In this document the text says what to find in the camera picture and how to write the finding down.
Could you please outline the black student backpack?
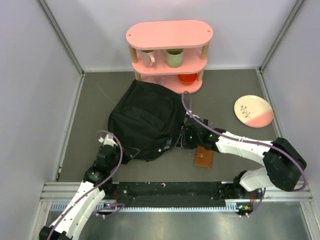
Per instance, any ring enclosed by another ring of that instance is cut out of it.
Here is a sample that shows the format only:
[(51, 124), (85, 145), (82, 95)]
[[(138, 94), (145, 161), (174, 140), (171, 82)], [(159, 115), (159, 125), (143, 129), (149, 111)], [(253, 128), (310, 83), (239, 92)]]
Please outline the black student backpack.
[(163, 144), (185, 125), (186, 110), (181, 96), (155, 83), (134, 80), (108, 118), (108, 130), (133, 148), (140, 133), (151, 146)]

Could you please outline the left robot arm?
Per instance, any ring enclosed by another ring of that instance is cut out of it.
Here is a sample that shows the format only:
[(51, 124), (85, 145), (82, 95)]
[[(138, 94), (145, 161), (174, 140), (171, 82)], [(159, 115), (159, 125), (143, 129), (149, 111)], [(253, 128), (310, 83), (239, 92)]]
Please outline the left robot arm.
[(174, 147), (182, 135), (182, 127), (177, 134), (169, 134), (164, 143), (151, 145), (136, 133), (135, 143), (141, 147), (132, 147), (126, 137), (119, 139), (113, 132), (98, 131), (98, 140), (102, 144), (93, 165), (85, 172), (80, 186), (64, 209), (62, 214), (50, 225), (44, 226), (39, 232), (41, 240), (77, 240), (89, 217), (100, 215), (96, 206), (103, 198), (109, 198), (114, 191), (113, 175), (121, 164), (127, 164), (133, 159), (146, 162), (153, 161)]

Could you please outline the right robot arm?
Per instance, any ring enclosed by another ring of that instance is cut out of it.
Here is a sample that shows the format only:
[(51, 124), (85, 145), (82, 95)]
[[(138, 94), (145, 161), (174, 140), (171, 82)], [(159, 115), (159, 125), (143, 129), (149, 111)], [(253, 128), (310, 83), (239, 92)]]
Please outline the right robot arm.
[(286, 192), (295, 191), (307, 167), (306, 161), (285, 138), (258, 141), (220, 128), (209, 130), (197, 117), (188, 117), (184, 123), (182, 146), (185, 149), (203, 147), (207, 151), (231, 154), (260, 164), (260, 168), (244, 170), (234, 178), (232, 189), (239, 198), (271, 186)]

